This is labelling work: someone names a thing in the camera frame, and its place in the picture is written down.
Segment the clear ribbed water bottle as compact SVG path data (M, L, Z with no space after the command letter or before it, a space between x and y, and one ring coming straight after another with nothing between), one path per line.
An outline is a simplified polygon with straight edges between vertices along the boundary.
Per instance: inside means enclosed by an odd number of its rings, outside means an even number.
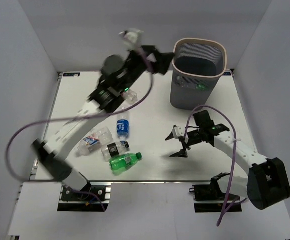
M184 89L195 89L196 83L193 79L183 76L177 76L175 78L176 86Z

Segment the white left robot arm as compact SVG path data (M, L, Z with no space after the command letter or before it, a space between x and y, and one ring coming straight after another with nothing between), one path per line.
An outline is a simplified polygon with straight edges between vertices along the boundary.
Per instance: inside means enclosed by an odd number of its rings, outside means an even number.
M122 94L127 91L144 72L150 75L165 75L174 57L173 52L160 53L152 45L130 50L128 58L119 55L107 57L100 70L96 89L74 119L53 136L35 140L32 148L40 165L54 182L69 187L75 196L84 200L89 197L91 184L67 161L69 153L87 133L106 120L124 102Z

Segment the green bottle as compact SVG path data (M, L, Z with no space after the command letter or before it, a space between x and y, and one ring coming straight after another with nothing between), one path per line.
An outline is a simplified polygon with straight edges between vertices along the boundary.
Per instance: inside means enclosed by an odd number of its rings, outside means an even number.
M142 154L138 153L126 153L120 156L113 157L109 160L109 166L114 175L119 175L126 170L129 170L132 166L137 164L142 159Z
M205 84L200 83L200 84L195 85L194 89L205 92L208 90L208 87Z

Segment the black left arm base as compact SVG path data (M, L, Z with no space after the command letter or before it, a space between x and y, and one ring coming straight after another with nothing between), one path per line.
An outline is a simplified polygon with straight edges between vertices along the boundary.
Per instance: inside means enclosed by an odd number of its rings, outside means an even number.
M111 183L91 182L90 194L75 193L62 186L58 201L58 212L105 212L109 205Z

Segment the black label clear bottle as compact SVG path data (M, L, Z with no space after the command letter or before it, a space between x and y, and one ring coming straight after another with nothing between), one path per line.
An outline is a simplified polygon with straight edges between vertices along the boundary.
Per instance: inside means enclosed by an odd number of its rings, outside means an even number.
M129 151L129 143L127 141L114 142L101 148L104 160L108 162L111 158L120 156Z

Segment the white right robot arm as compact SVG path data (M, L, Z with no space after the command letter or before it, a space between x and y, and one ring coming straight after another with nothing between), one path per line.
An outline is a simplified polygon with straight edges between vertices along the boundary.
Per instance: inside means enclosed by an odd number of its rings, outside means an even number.
M266 209L290 197L290 185L283 162L278 158L265 157L241 141L234 140L233 134L223 124L214 124L206 110L193 115L196 127L185 132L173 126L166 140L177 139L182 149L171 157L186 158L190 147L202 142L235 157L235 163L246 173L246 178L232 178L229 199L239 196L248 199L259 209Z

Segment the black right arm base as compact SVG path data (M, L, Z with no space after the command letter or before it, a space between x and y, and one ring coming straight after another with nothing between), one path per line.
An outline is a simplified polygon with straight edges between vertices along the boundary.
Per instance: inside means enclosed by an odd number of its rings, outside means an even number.
M220 173L212 177L209 183L196 184L189 188L189 193L194 198L195 213L220 213L225 193L221 192L217 180L227 177L229 173Z

